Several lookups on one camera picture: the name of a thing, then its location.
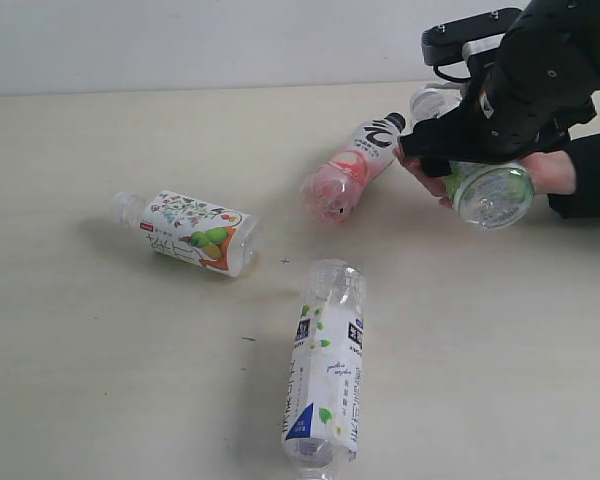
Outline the black sleeved forearm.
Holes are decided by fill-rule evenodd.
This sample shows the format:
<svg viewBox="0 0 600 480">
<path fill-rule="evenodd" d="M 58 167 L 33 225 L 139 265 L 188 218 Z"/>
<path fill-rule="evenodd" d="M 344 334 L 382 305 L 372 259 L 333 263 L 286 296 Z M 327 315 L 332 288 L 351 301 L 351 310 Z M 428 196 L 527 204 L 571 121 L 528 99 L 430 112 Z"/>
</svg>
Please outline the black sleeved forearm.
<svg viewBox="0 0 600 480">
<path fill-rule="evenodd" d="M 578 138 L 563 150 L 575 170 L 575 191 L 549 194 L 550 208 L 565 219 L 600 219 L 600 134 Z"/>
</svg>

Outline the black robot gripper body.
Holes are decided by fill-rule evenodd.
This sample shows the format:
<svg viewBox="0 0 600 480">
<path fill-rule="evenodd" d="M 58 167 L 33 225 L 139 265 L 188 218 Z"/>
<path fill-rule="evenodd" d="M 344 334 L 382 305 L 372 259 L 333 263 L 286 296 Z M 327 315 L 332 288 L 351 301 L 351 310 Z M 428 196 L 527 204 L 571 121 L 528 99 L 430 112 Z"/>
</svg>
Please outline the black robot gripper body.
<svg viewBox="0 0 600 480">
<path fill-rule="evenodd" d="M 467 109 L 476 157 L 508 161 L 561 109 L 600 89 L 600 1 L 532 1 Z"/>
</svg>

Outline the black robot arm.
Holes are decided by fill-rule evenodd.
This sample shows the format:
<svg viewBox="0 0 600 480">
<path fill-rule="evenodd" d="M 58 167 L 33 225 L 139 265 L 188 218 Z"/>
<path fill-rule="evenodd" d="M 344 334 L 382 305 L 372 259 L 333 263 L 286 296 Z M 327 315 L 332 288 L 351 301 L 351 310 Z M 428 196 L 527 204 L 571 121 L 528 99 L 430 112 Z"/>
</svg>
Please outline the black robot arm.
<svg viewBox="0 0 600 480">
<path fill-rule="evenodd" d="M 433 69 L 463 62 L 459 106 L 400 140 L 426 174 L 449 162 L 498 165 L 551 150 L 595 115 L 600 91 L 600 1 L 532 1 L 438 24 L 421 38 Z"/>
</svg>

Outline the person's bare hand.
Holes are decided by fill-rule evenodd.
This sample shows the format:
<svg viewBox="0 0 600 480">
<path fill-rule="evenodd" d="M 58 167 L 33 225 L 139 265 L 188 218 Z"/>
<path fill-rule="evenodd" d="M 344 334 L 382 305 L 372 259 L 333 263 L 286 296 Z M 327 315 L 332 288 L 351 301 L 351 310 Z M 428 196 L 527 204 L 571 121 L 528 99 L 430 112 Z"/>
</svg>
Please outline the person's bare hand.
<svg viewBox="0 0 600 480">
<path fill-rule="evenodd" d="M 442 179 L 427 177 L 422 171 L 420 161 L 406 157 L 400 147 L 394 149 L 394 154 L 400 165 L 439 199 L 441 206 L 452 207 Z M 536 194 L 571 195 L 576 190 L 575 167 L 569 155 L 563 150 L 536 152 L 522 158 L 520 164 L 529 172 Z"/>
</svg>

